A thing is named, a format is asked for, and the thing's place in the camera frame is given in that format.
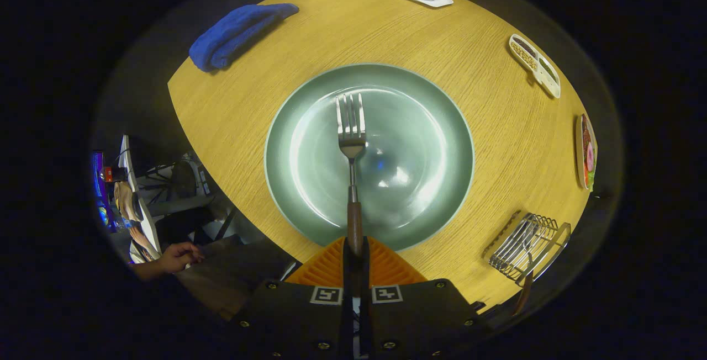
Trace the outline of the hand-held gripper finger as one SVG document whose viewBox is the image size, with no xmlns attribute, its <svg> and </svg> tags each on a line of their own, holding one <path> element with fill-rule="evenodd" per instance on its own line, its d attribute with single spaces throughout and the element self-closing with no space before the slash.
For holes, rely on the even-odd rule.
<svg viewBox="0 0 707 360">
<path fill-rule="evenodd" d="M 358 352 L 366 359 L 452 359 L 487 339 L 483 302 L 450 280 L 421 276 L 396 252 L 366 237 L 353 258 Z"/>
<path fill-rule="evenodd" d="M 329 245 L 339 284 L 265 280 L 229 323 L 237 359 L 351 359 L 352 275 L 345 237 Z"/>
</svg>

